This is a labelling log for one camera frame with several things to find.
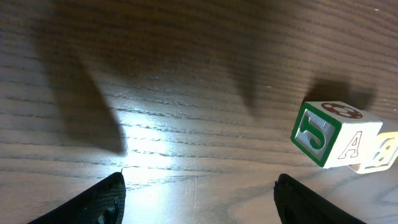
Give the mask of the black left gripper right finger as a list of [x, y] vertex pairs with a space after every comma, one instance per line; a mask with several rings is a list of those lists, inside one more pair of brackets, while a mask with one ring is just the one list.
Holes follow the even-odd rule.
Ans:
[[283, 224], [365, 224], [288, 174], [275, 181], [274, 202]]

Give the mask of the soccer ball wooden block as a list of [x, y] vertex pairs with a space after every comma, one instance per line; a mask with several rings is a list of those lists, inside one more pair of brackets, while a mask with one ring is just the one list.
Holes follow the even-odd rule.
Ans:
[[344, 102], [305, 101], [290, 140], [327, 169], [364, 161], [381, 127], [381, 118]]

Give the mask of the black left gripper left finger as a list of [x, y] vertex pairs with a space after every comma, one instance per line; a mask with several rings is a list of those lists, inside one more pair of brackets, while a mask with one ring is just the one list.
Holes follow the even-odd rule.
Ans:
[[29, 224], [121, 224], [126, 186], [115, 172]]

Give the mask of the yellow number wooden block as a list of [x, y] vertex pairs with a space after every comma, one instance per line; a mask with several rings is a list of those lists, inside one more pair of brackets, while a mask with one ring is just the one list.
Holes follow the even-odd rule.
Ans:
[[383, 119], [382, 122], [373, 148], [365, 153], [361, 163], [349, 165], [357, 174], [388, 170], [397, 158], [397, 123], [388, 119]]

